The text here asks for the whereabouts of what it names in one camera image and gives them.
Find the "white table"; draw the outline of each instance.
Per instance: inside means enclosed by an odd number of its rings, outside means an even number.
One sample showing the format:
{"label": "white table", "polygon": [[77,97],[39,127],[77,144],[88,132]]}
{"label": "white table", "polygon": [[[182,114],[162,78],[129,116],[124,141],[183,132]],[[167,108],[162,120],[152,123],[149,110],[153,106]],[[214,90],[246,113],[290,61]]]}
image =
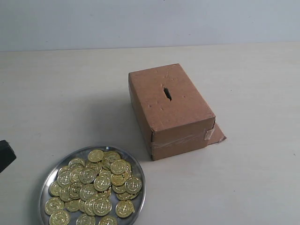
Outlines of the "white table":
{"label": "white table", "polygon": [[[152,162],[128,72],[180,63],[228,137]],[[65,155],[94,144],[131,152],[146,177],[137,225],[300,223],[300,43],[1,52],[1,224],[37,225],[38,195]]]}

